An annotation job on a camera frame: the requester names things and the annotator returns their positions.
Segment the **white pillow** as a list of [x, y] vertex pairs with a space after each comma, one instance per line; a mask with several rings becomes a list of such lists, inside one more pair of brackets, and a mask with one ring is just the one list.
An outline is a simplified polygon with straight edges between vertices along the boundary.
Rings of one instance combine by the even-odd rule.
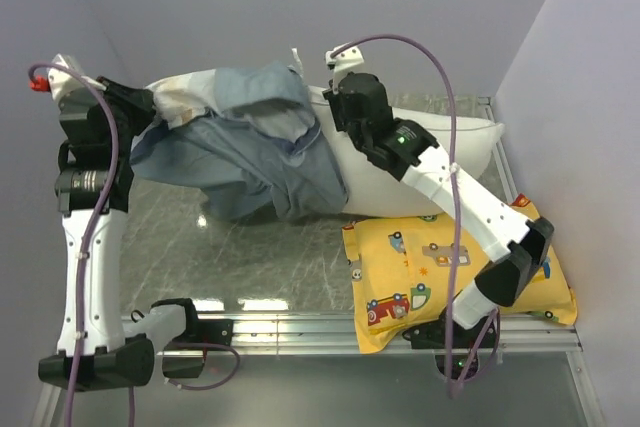
[[[322, 87], [309, 88], [312, 107], [321, 122], [324, 137], [337, 159], [348, 191], [345, 214], [399, 218], [437, 215], [441, 209], [416, 190], [374, 167], [357, 151], [348, 136], [336, 130]], [[448, 100], [428, 94], [393, 94], [390, 104], [396, 117], [413, 120], [433, 134], [444, 148], [450, 144], [451, 121]], [[479, 179], [490, 165], [494, 146], [505, 126], [479, 118], [478, 98], [458, 96], [456, 162], [469, 175]]]

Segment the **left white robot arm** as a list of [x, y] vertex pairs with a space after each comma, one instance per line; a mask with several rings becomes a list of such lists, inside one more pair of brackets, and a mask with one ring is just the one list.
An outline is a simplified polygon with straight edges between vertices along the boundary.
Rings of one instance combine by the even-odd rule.
[[70, 392], [144, 386], [159, 351], [171, 342], [192, 348], [202, 333], [190, 299], [158, 301], [136, 325], [120, 315], [130, 153], [154, 118], [152, 94], [105, 77], [54, 72], [33, 87], [51, 93], [66, 135], [55, 184], [67, 248], [65, 312], [55, 354], [39, 362], [39, 379]]

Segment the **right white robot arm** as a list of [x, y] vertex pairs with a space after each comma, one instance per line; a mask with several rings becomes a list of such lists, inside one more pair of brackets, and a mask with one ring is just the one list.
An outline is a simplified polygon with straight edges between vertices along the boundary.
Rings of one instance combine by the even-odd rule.
[[337, 131], [348, 135], [367, 161], [436, 203], [467, 232], [488, 264], [449, 301], [440, 323], [444, 341], [460, 347], [476, 325], [510, 307], [538, 273], [554, 234], [544, 217], [531, 220], [495, 197], [450, 158], [449, 150], [417, 122], [396, 118], [387, 92], [369, 73], [349, 73], [323, 93]]

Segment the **blue plaid pillowcase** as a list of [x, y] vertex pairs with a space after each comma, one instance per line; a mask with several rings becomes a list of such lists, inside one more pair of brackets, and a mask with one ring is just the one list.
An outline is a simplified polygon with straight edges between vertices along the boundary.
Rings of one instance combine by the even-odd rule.
[[[66, 55], [51, 68], [87, 77]], [[296, 69], [214, 68], [142, 89], [153, 94], [155, 117], [132, 142], [134, 179], [199, 190], [222, 220], [265, 206], [284, 220], [346, 206], [337, 159]]]

